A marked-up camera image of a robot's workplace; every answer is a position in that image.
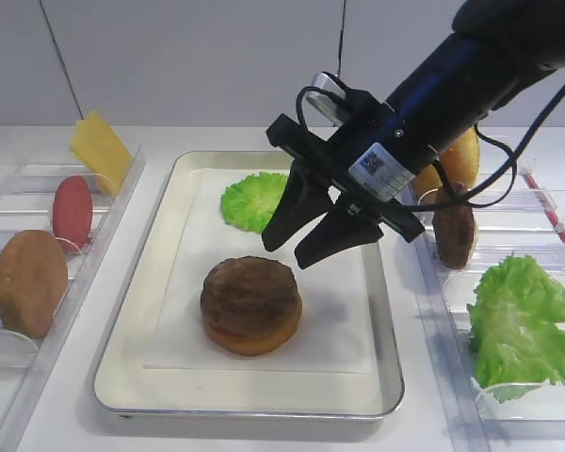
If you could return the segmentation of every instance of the white table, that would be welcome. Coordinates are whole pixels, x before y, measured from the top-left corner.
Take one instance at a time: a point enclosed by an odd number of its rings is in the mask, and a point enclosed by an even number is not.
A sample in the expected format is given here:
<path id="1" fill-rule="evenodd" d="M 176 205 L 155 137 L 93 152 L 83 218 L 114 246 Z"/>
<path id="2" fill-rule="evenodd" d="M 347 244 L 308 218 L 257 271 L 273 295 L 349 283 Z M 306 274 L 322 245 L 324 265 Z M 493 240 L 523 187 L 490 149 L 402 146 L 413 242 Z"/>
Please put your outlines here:
<path id="1" fill-rule="evenodd" d="M 116 129 L 129 149 L 142 146 L 147 161 L 136 192 L 123 216 L 111 246 L 89 290 L 54 371 L 31 418 L 20 450 L 23 452 L 76 451 L 337 451 L 381 450 L 451 451 L 446 420 L 437 384 L 431 370 L 425 336 L 411 289 L 398 272 L 420 272 L 412 246 L 393 233 L 381 239 L 385 272 L 390 281 L 395 332 L 406 381 L 406 395 L 394 413 L 371 438 L 361 443 L 314 443 L 252 441 L 247 439 L 155 438 L 121 435 L 106 425 L 91 392 L 92 369 L 105 325 L 121 290 L 121 284 L 174 159 L 194 150 L 267 150 L 264 129 L 258 128 L 159 128 Z M 524 129 L 492 129 L 515 144 Z M 330 130 L 322 129 L 321 134 Z M 0 127 L 0 160 L 5 155 L 29 156 L 35 160 L 67 158 L 69 127 Z M 524 160 L 536 158 L 536 176 L 541 186 L 565 189 L 565 128 L 539 132 Z M 502 154 L 485 153 L 483 166 L 493 168 Z M 494 450 L 565 450 L 565 442 L 505 444 Z"/>

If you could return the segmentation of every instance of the sticker label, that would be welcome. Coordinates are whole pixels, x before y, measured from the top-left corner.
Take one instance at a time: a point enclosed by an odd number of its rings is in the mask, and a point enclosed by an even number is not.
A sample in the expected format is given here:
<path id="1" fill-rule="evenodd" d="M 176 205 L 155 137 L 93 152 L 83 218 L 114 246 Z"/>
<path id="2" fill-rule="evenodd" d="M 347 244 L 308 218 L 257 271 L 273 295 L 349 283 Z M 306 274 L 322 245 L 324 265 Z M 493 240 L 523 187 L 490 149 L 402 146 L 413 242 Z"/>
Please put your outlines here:
<path id="1" fill-rule="evenodd" d="M 380 143 L 374 143 L 368 151 L 349 167 L 349 174 L 381 201 L 391 200 L 414 178 Z"/>

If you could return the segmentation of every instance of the green lettuce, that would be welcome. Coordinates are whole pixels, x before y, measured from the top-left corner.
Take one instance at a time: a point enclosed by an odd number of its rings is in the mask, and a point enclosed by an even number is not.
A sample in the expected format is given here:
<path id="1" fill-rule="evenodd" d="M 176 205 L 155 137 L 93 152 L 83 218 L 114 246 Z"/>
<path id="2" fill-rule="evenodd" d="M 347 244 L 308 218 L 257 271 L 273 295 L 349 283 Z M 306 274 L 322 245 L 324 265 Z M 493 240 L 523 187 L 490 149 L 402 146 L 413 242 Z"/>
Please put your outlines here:
<path id="1" fill-rule="evenodd" d="M 241 231 L 261 234 L 279 205 L 286 181 L 284 174 L 262 171 L 228 186 L 220 205 L 224 221 Z"/>
<path id="2" fill-rule="evenodd" d="M 482 388 L 499 383 L 565 385 L 565 288 L 530 256 L 507 257 L 489 268 L 467 305 L 475 378 Z M 522 396 L 515 387 L 494 393 L 501 402 Z"/>

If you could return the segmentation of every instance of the metal tray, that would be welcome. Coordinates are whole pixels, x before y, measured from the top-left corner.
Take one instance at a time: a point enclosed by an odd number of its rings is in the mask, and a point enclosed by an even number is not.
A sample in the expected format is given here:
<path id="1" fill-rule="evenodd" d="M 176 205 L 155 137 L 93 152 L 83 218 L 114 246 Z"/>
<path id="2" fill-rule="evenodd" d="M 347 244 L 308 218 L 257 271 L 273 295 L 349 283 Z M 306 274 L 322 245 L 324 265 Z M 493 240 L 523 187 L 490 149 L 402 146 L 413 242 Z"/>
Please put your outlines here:
<path id="1" fill-rule="evenodd" d="M 286 172 L 290 163 L 278 152 L 196 152 L 177 160 L 97 365 L 94 391 L 108 413 L 373 426 L 398 408 L 404 382 L 379 246 L 299 270 L 297 239 L 267 254 L 259 235 L 221 219 L 224 186 L 259 170 Z M 184 343 L 184 332 L 175 331 L 199 323 L 206 271 L 225 257 L 246 254 L 293 269 L 304 305 L 299 331 L 257 359 L 217 348 L 197 353 L 208 347 L 202 331 Z M 356 327 L 360 322 L 363 327 Z M 315 331 L 324 337 L 315 339 Z M 329 356 L 318 351 L 323 343 Z"/>

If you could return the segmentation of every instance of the black cable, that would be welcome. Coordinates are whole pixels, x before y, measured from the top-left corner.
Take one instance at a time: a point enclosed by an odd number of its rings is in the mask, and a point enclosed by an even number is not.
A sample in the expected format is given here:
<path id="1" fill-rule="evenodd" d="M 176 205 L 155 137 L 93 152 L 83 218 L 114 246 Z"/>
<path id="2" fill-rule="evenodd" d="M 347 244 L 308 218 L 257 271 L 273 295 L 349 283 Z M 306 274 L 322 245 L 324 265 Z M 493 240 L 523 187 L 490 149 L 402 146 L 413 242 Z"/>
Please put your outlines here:
<path id="1" fill-rule="evenodd" d="M 560 88 L 559 91 L 555 94 L 555 96 L 550 100 L 550 102 L 542 109 L 538 117 L 532 122 L 532 124 L 525 132 L 525 135 L 515 148 L 514 153 L 505 161 L 502 166 L 497 169 L 488 179 L 484 182 L 469 190 L 468 192 L 455 197 L 454 199 L 448 202 L 436 202 L 434 204 L 427 204 L 427 205 L 402 205 L 402 204 L 393 204 L 390 202 L 385 202 L 385 207 L 389 208 L 390 210 L 404 210 L 408 212 L 434 212 L 436 210 L 445 209 L 447 207 L 452 207 L 453 205 L 457 205 L 461 202 L 469 201 L 474 196 L 481 193 L 483 190 L 491 186 L 494 182 L 496 182 L 502 175 L 507 172 L 509 168 L 516 164 L 517 159 L 521 156 L 524 152 L 525 148 L 531 141 L 531 139 L 536 135 L 538 129 L 540 129 L 541 125 L 546 121 L 548 116 L 552 113 L 552 111 L 557 107 L 557 105 L 563 100 L 565 97 L 565 84 Z"/>
<path id="2" fill-rule="evenodd" d="M 442 165 L 442 162 L 435 159 L 433 160 L 431 165 L 437 171 L 437 175 L 440 176 L 440 181 L 442 181 L 442 186 L 444 187 L 445 192 L 450 196 L 450 198 L 454 198 L 456 196 L 456 192 L 454 191 L 454 187 L 450 182 L 450 178 L 445 172 L 444 165 Z"/>
<path id="3" fill-rule="evenodd" d="M 308 92 L 319 92 L 320 94 L 327 96 L 329 99 L 331 99 L 333 102 L 339 105 L 344 105 L 346 103 L 346 101 L 342 97 L 338 96 L 334 92 L 326 91 L 325 89 L 319 87 L 302 88 L 298 94 L 298 97 L 295 100 L 295 110 L 297 111 L 298 114 L 299 125 L 304 130 L 308 130 L 308 125 L 305 122 L 305 116 L 303 115 L 303 107 L 301 106 L 301 104 L 303 103 L 303 98 Z"/>
<path id="4" fill-rule="evenodd" d="M 491 137 L 488 137 L 486 135 L 484 135 L 483 133 L 481 133 L 481 131 L 479 130 L 479 124 L 476 122 L 474 125 L 474 129 L 475 129 L 475 133 L 476 135 L 482 140 L 485 141 L 488 144 L 492 144 L 493 146 L 500 148 L 501 150 L 503 150 L 505 152 L 505 154 L 507 155 L 508 159 L 511 159 L 512 156 L 515 154 L 515 152 L 510 148 L 510 146 L 506 143 L 503 143 L 502 141 L 498 141 L 497 139 L 493 139 Z M 508 184 L 508 188 L 507 190 L 502 194 L 502 196 L 500 196 L 498 199 L 492 201 L 492 202 L 487 202 L 485 204 L 477 204 L 477 203 L 473 203 L 473 202 L 467 202 L 466 204 L 474 209 L 484 209 L 486 207 L 491 207 L 495 204 L 498 204 L 499 202 L 502 202 L 510 193 L 510 191 L 512 190 L 513 186 L 515 185 L 515 181 L 517 179 L 517 160 L 512 161 L 512 165 L 510 167 L 510 183 Z"/>
<path id="5" fill-rule="evenodd" d="M 46 24 L 46 28 L 48 28 L 48 33 L 50 34 L 50 40 L 53 43 L 53 47 L 55 49 L 56 58 L 58 59 L 58 64 L 60 69 L 63 71 L 63 75 L 65 75 L 65 80 L 67 81 L 67 86 L 69 87 L 69 92 L 73 97 L 73 103 L 75 104 L 75 108 L 77 109 L 77 113 L 79 114 L 80 120 L 84 119 L 84 113 L 82 113 L 82 107 L 79 105 L 79 101 L 77 100 L 77 95 L 75 94 L 75 89 L 73 89 L 72 79 L 69 77 L 69 71 L 67 70 L 67 65 L 65 65 L 65 59 L 63 58 L 63 54 L 60 51 L 60 47 L 57 43 L 57 38 L 55 37 L 55 32 L 53 30 L 53 26 L 48 19 L 48 13 L 46 12 L 46 8 L 44 7 L 44 3 L 41 0 L 38 0 L 40 5 L 40 11 L 44 23 Z"/>

